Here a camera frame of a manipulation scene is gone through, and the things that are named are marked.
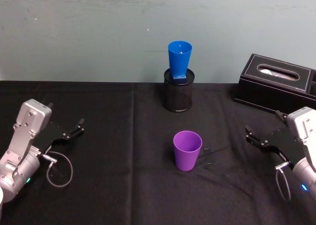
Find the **wall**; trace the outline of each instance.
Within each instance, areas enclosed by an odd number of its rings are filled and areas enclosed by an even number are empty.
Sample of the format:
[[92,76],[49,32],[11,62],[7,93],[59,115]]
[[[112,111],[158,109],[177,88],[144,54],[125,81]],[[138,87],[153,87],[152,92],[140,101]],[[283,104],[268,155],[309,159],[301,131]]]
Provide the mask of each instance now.
[[0,0],[0,79],[162,82],[192,43],[196,82],[238,82],[251,53],[314,68],[315,0]]

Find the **table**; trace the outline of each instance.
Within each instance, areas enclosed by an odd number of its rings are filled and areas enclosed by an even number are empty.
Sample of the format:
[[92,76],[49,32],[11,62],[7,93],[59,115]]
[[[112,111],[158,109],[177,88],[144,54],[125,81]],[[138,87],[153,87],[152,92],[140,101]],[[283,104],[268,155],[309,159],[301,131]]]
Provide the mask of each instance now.
[[[308,225],[316,203],[285,170],[292,200],[275,183],[280,160],[245,141],[284,127],[273,114],[232,100],[236,84],[194,84],[193,106],[174,113],[160,102],[160,83],[0,82],[0,153],[11,140],[21,104],[54,103],[51,119],[85,133],[62,148],[74,167],[66,188],[54,188],[43,163],[31,182],[4,204],[1,224]],[[191,172],[176,169],[172,139],[200,134]]]

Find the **black mesh pen holder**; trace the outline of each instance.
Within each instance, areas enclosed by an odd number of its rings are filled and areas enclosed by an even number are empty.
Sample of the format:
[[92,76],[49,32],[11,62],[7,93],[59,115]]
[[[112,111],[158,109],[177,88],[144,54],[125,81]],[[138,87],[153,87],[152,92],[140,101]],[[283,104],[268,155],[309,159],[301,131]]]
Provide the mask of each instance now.
[[187,70],[186,78],[174,79],[170,69],[164,72],[163,106],[172,112],[184,112],[192,106],[192,87],[195,75]]

